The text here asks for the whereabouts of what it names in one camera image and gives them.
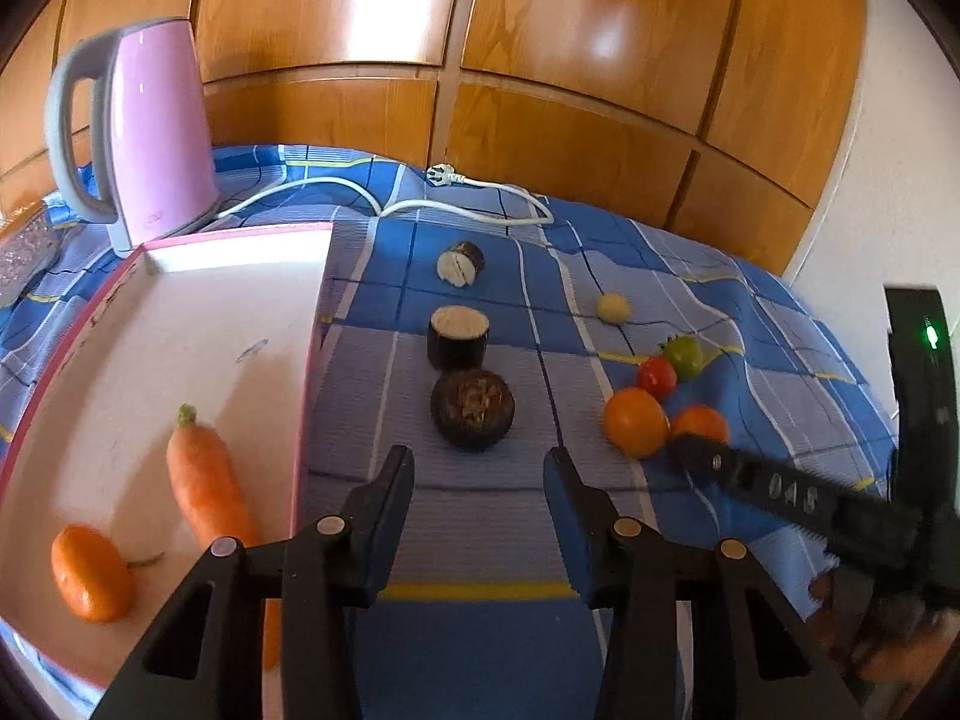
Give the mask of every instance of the white wall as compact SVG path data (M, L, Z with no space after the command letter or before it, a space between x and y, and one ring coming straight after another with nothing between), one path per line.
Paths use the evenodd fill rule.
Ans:
M960 319L960 80L906 0L868 0L847 132L786 277L890 413L883 285L933 284Z

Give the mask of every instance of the power cord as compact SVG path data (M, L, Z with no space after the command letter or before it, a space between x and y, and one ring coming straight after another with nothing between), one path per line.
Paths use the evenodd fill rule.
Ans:
M426 197L420 197L419 199L411 200L398 200L397 202L390 203L386 207L382 207L376 198L370 194L369 191L364 189L359 184L354 181L349 181L345 178L339 178L335 175L318 175L314 178L301 178L299 181L291 181L287 184L280 184L275 187L270 187L263 191L258 191L258 193L253 194L247 199L238 202L236 205L232 205L225 211L219 211L217 218L224 218L226 215L235 214L237 211L241 211L246 208L248 205L255 203L258 200L264 199L264 197L270 196L271 194L276 194L278 191L286 191L294 187L306 186L307 184L340 184L341 186L348 187L353 189L363 197L373 208L373 213L378 217L388 217L390 214L395 214L397 211L406 211L413 208L433 208L437 211L448 211L449 213L460 215L461 217L470 218L474 221L480 221L480 223L485 224L495 224L500 227L520 227L530 224L553 224L554 218L550 209L547 208L539 199L536 199L529 191L526 191L522 187L512 187L509 184L497 184L493 181L477 181L473 178L467 178L465 175L460 175L458 172L453 170L453 165L434 165L426 172L427 180L433 184L435 187L448 187L453 184L464 184L464 186L472 187L489 187L491 189L498 189L501 191L508 191L510 194L515 194L517 197L522 197L526 200L527 203L535 209L534 218L501 218L495 217L493 214L485 214L479 211L471 211L467 208L460 208L456 205L450 205L445 202L438 202L436 200L428 200ZM536 211L541 211L544 215L537 215Z

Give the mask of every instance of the green led indicator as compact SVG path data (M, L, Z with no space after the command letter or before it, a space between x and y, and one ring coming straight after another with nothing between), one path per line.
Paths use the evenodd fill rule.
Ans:
M930 341L930 348L937 348L937 343L940 340L940 337L937 335L937 331L933 329L933 325L930 324L930 321L926 322L926 339Z

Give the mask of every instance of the green tomato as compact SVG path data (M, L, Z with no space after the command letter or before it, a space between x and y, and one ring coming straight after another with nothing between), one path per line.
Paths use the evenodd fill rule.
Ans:
M693 336L668 338L661 345L664 357L673 365L680 381L689 381L700 375L704 369L704 352Z

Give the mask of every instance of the metal screw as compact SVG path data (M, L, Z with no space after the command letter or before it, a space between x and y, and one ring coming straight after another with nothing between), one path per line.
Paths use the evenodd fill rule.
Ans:
M640 535L640 522L632 517L621 517L613 523L613 533L623 538L633 538Z
M227 555L232 555L237 548L237 539L231 538L230 536L220 536L215 538L213 543L210 544L210 554L213 557L227 557Z
M342 533L346 527L347 523L344 522L344 519L336 514L321 517L317 521L317 531L323 536L336 536L337 533Z
M743 560L747 557L747 548L743 541L737 541L735 538L725 538L720 542L720 553L731 560Z

